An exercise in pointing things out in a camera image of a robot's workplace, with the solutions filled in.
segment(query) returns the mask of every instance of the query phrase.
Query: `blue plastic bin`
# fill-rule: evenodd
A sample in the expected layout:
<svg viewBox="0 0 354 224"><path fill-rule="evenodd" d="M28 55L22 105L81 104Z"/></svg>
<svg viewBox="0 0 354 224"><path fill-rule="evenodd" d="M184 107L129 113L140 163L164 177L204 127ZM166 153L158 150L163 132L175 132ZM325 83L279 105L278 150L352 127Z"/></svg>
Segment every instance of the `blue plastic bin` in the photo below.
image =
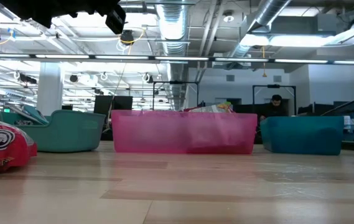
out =
<svg viewBox="0 0 354 224"><path fill-rule="evenodd" d="M276 153L339 155L343 116L273 117L261 122L265 149Z"/></svg>

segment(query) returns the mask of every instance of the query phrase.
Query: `ceiling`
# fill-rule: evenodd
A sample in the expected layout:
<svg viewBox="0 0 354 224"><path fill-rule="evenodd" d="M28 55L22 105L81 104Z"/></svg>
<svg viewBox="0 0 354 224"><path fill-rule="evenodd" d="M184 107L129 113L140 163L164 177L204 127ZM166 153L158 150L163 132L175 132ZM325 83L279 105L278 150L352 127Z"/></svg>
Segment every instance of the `ceiling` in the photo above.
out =
<svg viewBox="0 0 354 224"><path fill-rule="evenodd" d="M121 1L121 5L140 4L140 1ZM208 18L208 9L211 2L201 0L189 9L189 37L187 40L187 54L199 56L199 48L205 32L205 23ZM215 37L216 41L210 48L210 55L214 53L229 52L240 41L240 26L244 15L257 10L259 1L228 1L225 10L232 10L234 20L231 22L220 21ZM350 12L354 11L354 1L309 1L293 0L280 16L305 16L313 17L319 13ZM157 16L154 14L127 13L124 29L131 29L133 36L138 39L130 48L123 50L119 44L119 36L114 35L105 25L105 18L99 14L88 15L78 13L77 18L62 16L53 18L50 29L44 29L34 21L20 21L10 18L0 12L0 53L23 54L131 54L131 55L162 55L161 35L158 28ZM252 57L267 58L313 58L322 54L330 57L338 55L354 59L354 54L342 54L343 48L338 50L317 49L313 47L274 47L266 46L264 49L252 48L248 53ZM99 62L62 62L60 65L65 72L64 104L74 104L79 110L92 111L91 100L95 96L93 90L74 90L73 87L84 84L72 83L71 75L97 76L98 87L117 87L122 90L111 90L109 94L131 95L134 97L136 109L148 110L151 108L152 84L146 83L142 76L151 75L155 80L168 81L166 64L154 63L99 63ZM260 65L253 64L255 70ZM270 65L269 68L284 69L289 72L294 67L291 65ZM16 77L18 73L26 74L39 82L40 62L0 60L0 86L25 86ZM7 89L9 96L4 96L0 91L0 105L4 102L28 103L34 105L37 98L37 88L12 88ZM172 109L170 95L167 91L160 91L156 96L156 108L161 110Z"/></svg>

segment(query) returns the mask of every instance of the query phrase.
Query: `man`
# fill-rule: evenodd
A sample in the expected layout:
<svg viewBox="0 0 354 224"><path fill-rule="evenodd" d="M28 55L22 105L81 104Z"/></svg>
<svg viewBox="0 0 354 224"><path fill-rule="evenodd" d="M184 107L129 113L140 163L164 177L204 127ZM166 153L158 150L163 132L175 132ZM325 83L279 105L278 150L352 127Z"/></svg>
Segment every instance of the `man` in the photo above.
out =
<svg viewBox="0 0 354 224"><path fill-rule="evenodd" d="M283 108L282 97L273 95L270 104L264 106L259 112L259 120L263 121L270 116L287 116L287 111Z"/></svg>

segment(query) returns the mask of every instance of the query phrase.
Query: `plastic bin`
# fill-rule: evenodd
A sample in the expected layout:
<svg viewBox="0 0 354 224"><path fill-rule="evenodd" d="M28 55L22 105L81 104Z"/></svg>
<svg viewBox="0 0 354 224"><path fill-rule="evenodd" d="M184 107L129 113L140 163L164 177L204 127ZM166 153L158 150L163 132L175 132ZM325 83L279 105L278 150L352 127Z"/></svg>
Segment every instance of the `plastic bin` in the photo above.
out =
<svg viewBox="0 0 354 224"><path fill-rule="evenodd" d="M116 152L251 154L256 114L112 111Z"/></svg>
<svg viewBox="0 0 354 224"><path fill-rule="evenodd" d="M0 114L1 121L14 125L25 119L15 113ZM105 115L79 111L54 111L49 124L14 125L25 131L39 152L82 152L99 146Z"/></svg>
<svg viewBox="0 0 354 224"><path fill-rule="evenodd" d="M272 117L261 122L265 149L277 153L339 155L342 116Z"/></svg>

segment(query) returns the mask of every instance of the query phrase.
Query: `wooden floor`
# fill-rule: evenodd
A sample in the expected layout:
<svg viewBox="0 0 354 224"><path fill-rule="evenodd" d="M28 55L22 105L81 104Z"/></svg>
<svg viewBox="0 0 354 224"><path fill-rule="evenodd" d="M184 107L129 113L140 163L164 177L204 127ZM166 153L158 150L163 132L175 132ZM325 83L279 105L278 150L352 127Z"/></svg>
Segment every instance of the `wooden floor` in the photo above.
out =
<svg viewBox="0 0 354 224"><path fill-rule="evenodd" d="M341 156L40 153L0 174L0 224L354 224Z"/></svg>

